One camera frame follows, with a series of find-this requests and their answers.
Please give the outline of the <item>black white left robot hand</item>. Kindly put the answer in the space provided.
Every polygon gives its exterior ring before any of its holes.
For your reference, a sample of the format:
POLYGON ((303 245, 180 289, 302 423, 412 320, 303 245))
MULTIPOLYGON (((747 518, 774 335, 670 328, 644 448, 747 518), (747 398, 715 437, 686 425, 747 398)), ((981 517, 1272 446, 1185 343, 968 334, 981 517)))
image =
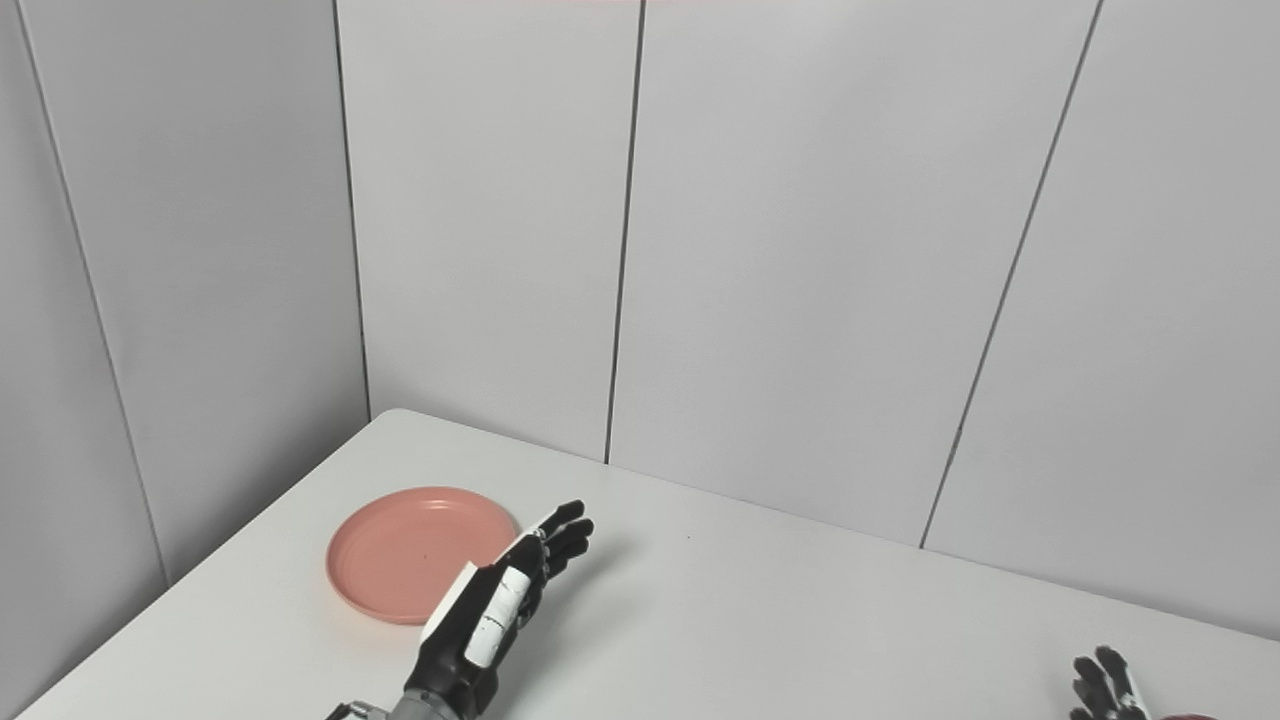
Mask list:
POLYGON ((498 670, 541 605, 547 584, 590 544, 580 498, 562 503, 485 566, 466 562, 428 619, 392 719, 477 719, 498 670))

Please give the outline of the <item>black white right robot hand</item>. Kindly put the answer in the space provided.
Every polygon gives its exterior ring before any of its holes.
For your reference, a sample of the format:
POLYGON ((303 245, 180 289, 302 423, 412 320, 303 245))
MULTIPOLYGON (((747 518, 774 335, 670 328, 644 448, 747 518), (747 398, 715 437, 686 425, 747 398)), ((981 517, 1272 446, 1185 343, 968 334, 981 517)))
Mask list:
POLYGON ((1074 659, 1071 689, 1079 701, 1069 719, 1155 719, 1125 657, 1108 644, 1074 659))

